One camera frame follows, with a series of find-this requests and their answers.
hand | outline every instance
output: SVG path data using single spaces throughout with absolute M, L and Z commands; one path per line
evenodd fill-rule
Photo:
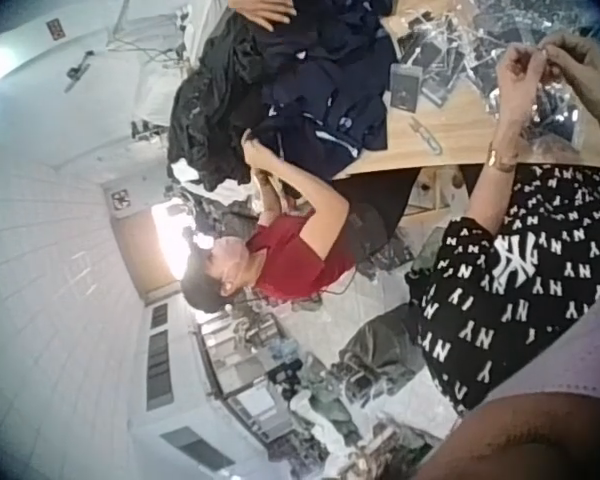
M 282 162 L 278 156 L 262 145 L 255 138 L 252 139 L 251 130 L 246 130 L 242 135 L 242 151 L 244 152 L 244 161 L 253 170 L 271 172 L 275 166 Z
M 265 172 L 264 170 L 254 168 L 251 170 L 251 174 L 253 175 L 253 178 L 256 179 L 256 182 L 258 182 L 260 185 L 267 185 L 271 182 L 269 173 Z
M 501 125 L 521 130 L 529 122 L 546 63 L 536 48 L 515 43 L 507 48 L 497 68 Z
M 229 8 L 270 32 L 274 23 L 290 23 L 297 15 L 293 0 L 229 0 Z
M 600 47 L 591 39 L 557 32 L 546 36 L 540 47 L 549 65 L 558 66 L 584 106 L 600 121 Z

ny logo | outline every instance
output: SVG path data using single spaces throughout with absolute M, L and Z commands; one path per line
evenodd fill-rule
M 530 278 L 536 271 L 538 252 L 535 250 L 536 236 L 527 233 L 524 252 L 520 246 L 520 235 L 498 237 L 495 247 L 500 255 L 500 263 L 493 270 L 493 289 L 504 293 L 504 288 L 509 280 L 509 275 L 516 275 L 516 288 Z

window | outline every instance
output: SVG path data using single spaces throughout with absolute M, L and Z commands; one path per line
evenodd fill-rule
M 189 458 L 217 472 L 230 467 L 235 462 L 205 442 L 188 427 L 179 428 L 162 435 L 172 447 L 177 448 Z
M 151 311 L 151 329 L 162 327 L 167 324 L 169 305 L 163 303 Z
M 147 411 L 173 403 L 167 331 L 149 337 Z

bracelet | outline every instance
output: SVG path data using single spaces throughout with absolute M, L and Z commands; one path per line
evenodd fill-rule
M 512 157 L 512 160 L 515 160 L 516 158 L 518 158 L 517 153 Z M 495 168 L 496 170 L 498 170 L 499 172 L 502 172 L 502 173 L 512 173 L 516 169 L 517 162 L 515 162 L 515 161 L 513 163 L 503 162 L 502 155 L 500 155 L 493 148 L 493 142 L 490 142 L 489 143 L 489 154 L 487 156 L 487 165 Z

wooden table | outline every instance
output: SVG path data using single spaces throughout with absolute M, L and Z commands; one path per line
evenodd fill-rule
M 407 23 L 415 11 L 432 11 L 440 15 L 452 10 L 451 0 L 398 0 L 396 14 L 383 20 L 395 40 L 404 35 Z M 389 147 L 381 152 L 366 151 L 359 160 L 344 170 L 339 177 L 355 173 L 392 170 L 410 167 L 439 167 L 484 162 L 495 120 L 486 112 L 480 93 L 462 79 L 449 101 L 438 109 L 420 96 L 416 118 L 440 142 L 442 155 L 435 156 L 422 139 L 411 130 L 411 114 L 388 108 L 387 129 Z M 583 108 L 583 142 L 580 156 L 561 158 L 561 163 L 600 166 L 600 129 L 598 123 Z M 528 163 L 545 163 L 546 158 L 528 155 Z

